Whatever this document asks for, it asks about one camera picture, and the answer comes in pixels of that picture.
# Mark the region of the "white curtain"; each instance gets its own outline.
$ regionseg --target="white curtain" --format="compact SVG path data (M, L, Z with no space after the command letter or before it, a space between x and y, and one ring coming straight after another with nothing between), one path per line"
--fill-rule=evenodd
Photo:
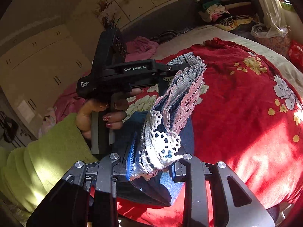
M284 13L279 0L259 0L264 12L264 24L267 28L286 26Z

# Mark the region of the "white bed sheet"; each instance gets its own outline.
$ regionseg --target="white bed sheet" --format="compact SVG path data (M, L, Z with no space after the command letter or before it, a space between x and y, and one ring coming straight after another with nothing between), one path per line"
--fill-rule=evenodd
M159 45L157 52L152 58L161 60L169 55L177 54L180 50L189 48L191 45L203 44L204 41L212 40L214 37L241 44L257 54L265 56L280 71L282 77L293 85L303 99L303 74L290 61L259 43L234 35L214 26L195 28L169 42Z

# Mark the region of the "red plastic bag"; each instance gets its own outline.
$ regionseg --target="red plastic bag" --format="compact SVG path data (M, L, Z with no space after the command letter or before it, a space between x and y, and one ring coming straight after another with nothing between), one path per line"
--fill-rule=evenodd
M292 40L288 54L292 64L303 72L303 45Z

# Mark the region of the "person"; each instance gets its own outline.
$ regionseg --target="person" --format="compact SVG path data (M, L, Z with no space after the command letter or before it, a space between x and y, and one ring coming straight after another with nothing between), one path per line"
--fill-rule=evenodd
M141 89L116 94L111 105L90 99L77 114L71 113L27 147L11 152L0 147L1 198L17 214L20 222L26 222L30 213L76 161L97 161L86 143L91 139L91 113L108 109L103 117L106 127L120 129L127 116L126 98L139 93Z

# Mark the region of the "lace trim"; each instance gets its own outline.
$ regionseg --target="lace trim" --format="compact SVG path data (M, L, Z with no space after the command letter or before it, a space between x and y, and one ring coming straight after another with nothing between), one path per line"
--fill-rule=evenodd
M166 93L158 97L146 116L132 179L143 176L149 180L159 170L183 157L175 155L181 146L178 134L196 105L206 65L193 52L179 56L168 64L181 63L188 63L190 67L176 73Z

